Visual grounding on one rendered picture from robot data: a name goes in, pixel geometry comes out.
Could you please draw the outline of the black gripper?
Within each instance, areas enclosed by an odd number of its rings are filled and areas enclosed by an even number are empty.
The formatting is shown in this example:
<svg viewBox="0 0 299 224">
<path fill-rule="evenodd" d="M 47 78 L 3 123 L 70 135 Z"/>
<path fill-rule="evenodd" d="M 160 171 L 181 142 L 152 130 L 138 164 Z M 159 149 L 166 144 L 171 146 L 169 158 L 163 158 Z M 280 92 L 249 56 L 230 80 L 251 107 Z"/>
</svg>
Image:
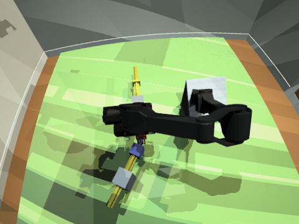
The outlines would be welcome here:
<svg viewBox="0 0 299 224">
<path fill-rule="evenodd" d="M 122 124 L 114 124 L 113 125 L 113 132 L 114 132 L 114 135 L 116 137 L 121 137 L 121 136 L 135 136 L 135 135 L 132 135 L 132 134 L 128 134 L 126 133 L 125 131 L 122 130 Z M 146 135 L 148 134 L 155 134 L 153 132 L 147 132 Z"/>
</svg>

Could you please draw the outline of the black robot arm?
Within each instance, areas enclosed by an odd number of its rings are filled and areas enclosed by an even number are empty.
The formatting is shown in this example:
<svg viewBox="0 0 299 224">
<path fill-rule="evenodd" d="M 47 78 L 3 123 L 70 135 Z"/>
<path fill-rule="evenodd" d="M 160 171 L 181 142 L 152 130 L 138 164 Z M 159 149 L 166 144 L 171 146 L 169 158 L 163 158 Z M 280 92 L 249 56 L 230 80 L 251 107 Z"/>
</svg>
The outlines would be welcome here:
<svg viewBox="0 0 299 224">
<path fill-rule="evenodd" d="M 199 144 L 219 143 L 225 147 L 242 144 L 249 139 L 252 109 L 245 104 L 224 105 L 214 99 L 212 89 L 193 89 L 191 104 L 198 113 L 209 115 L 191 117 L 156 113 L 151 103 L 135 102 L 103 107 L 103 123 L 122 124 L 122 130 L 135 136 L 147 132 L 194 139 Z M 218 121 L 225 138 L 214 136 Z"/>
</svg>

